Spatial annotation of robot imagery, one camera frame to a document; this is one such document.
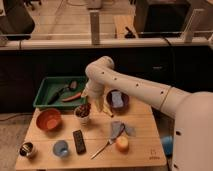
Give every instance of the cabinet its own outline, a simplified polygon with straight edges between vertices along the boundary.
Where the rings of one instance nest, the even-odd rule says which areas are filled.
[[[85,75],[85,67],[110,56],[115,70],[187,91],[213,91],[213,51],[208,46],[0,51],[0,113],[33,110],[46,76]]]

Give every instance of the orange bowl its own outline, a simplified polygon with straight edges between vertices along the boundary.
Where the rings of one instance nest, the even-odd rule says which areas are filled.
[[[40,113],[36,125],[43,131],[51,131],[61,123],[61,112],[55,108],[49,108]]]
[[[121,99],[122,99],[124,105],[122,107],[115,108],[115,107],[113,107],[113,102],[112,102],[112,92],[113,91],[118,91],[118,90],[111,90],[110,92],[107,93],[107,96],[106,96],[106,101],[109,104],[110,108],[114,111],[121,111],[121,112],[126,110],[129,105],[129,96],[127,94],[121,92]]]

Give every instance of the green tray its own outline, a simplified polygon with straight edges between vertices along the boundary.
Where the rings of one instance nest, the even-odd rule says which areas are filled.
[[[71,81],[77,81],[78,87],[75,91],[66,91],[60,98],[55,101],[53,104],[48,105],[49,99],[53,96],[55,92],[61,88],[68,85]],[[79,98],[70,102],[62,102],[61,99],[69,97],[76,94],[77,92],[82,92],[84,90],[87,78],[84,76],[75,76],[75,77],[46,77],[43,79],[36,98],[34,100],[33,106],[39,108],[40,110],[46,108],[58,108],[62,110],[74,109],[77,106],[85,104],[87,102],[86,98]]]

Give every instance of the black remote control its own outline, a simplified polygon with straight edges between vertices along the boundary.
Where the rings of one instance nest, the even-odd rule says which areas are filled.
[[[83,154],[86,152],[86,146],[84,144],[84,139],[81,130],[73,132],[73,137],[75,141],[75,148],[78,154]]]

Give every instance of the office chair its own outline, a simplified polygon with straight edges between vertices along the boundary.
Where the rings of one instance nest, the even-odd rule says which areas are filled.
[[[130,4],[136,4],[136,0],[129,0],[130,1]]]
[[[0,31],[7,35],[9,40],[29,39],[29,34],[33,32],[35,23],[27,12],[23,1],[3,0],[3,2],[6,15],[0,17]]]
[[[27,7],[30,5],[32,10],[35,10],[35,6],[32,4],[32,1],[38,1],[38,4],[42,5],[41,0],[23,0],[23,1]]]

